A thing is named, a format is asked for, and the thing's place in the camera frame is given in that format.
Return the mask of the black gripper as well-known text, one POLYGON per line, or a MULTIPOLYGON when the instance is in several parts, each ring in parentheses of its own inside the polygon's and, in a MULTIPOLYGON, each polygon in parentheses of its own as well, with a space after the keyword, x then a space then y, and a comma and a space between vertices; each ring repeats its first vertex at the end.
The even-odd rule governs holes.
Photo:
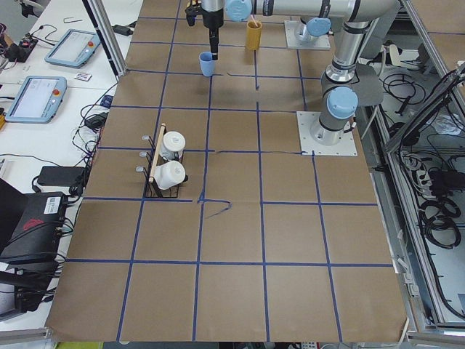
POLYGON ((219 28, 223 26, 223 0, 189 1, 185 8, 189 26, 195 25, 198 15, 203 18, 203 25, 209 29, 209 43, 212 60, 218 60, 219 28))

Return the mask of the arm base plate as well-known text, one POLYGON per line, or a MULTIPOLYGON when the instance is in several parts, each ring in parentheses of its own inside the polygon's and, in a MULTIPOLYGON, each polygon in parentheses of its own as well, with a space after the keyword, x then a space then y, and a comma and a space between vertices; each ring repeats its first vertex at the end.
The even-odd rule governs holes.
POLYGON ((326 50, 331 48, 328 35, 312 36, 300 20, 284 22, 286 43, 289 49, 326 50))
POLYGON ((320 112, 297 111, 301 153, 306 156, 357 156, 350 123, 339 131, 328 131, 320 124, 320 112))

